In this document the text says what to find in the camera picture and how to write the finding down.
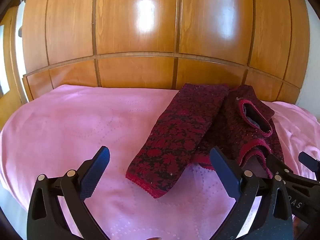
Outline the pink bed cover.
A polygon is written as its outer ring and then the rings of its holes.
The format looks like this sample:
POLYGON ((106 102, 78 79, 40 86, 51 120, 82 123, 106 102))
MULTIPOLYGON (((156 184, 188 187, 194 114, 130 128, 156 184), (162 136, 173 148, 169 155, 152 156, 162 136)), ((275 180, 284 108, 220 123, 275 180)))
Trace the pink bed cover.
POLYGON ((154 199, 125 177, 175 91, 63 85, 18 109, 1 131, 1 183, 28 208, 37 177, 79 167, 103 145, 111 160, 86 205, 111 239, 208 239, 233 200, 216 173, 191 165, 154 199))

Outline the dark red floral knit garment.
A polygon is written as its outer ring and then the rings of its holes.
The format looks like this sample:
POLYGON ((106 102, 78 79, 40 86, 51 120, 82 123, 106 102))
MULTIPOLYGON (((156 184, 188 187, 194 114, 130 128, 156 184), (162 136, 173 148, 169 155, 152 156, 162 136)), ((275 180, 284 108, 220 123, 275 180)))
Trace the dark red floral knit garment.
POLYGON ((284 160, 272 116, 274 111, 249 85, 231 89, 187 83, 157 119, 125 176, 159 198, 187 166, 212 169, 209 153, 214 147, 240 167, 256 158, 270 175, 268 155, 284 160))

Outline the wooden panelled headboard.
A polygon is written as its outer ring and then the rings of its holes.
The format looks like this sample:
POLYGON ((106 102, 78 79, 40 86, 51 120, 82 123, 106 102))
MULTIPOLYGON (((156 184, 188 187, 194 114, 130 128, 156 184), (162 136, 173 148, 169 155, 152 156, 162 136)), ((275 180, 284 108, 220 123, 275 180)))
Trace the wooden panelled headboard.
POLYGON ((308 64, 305 0, 27 0, 27 97, 60 85, 250 85, 295 103, 308 64))

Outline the wooden door at left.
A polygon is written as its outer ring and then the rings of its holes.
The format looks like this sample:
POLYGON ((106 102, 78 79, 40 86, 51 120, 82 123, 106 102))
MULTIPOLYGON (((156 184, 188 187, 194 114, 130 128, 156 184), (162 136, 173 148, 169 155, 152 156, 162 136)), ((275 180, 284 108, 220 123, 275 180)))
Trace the wooden door at left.
POLYGON ((25 65, 18 35, 21 25, 21 8, 9 8, 1 20, 1 127, 28 102, 22 81, 25 65))

